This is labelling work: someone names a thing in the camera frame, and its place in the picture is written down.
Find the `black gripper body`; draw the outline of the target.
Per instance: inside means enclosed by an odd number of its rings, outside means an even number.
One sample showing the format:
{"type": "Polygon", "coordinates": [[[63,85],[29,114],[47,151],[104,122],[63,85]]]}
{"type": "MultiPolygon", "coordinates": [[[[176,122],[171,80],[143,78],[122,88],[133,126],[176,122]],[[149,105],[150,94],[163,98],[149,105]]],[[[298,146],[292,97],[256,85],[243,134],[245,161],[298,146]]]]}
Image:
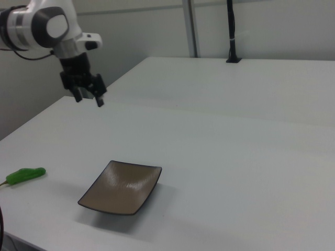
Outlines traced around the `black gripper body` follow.
{"type": "Polygon", "coordinates": [[[94,97],[103,96],[107,92],[101,75],[91,74],[87,53],[59,60],[63,68],[60,76],[65,89],[72,93],[73,88],[85,88],[94,97]]]}

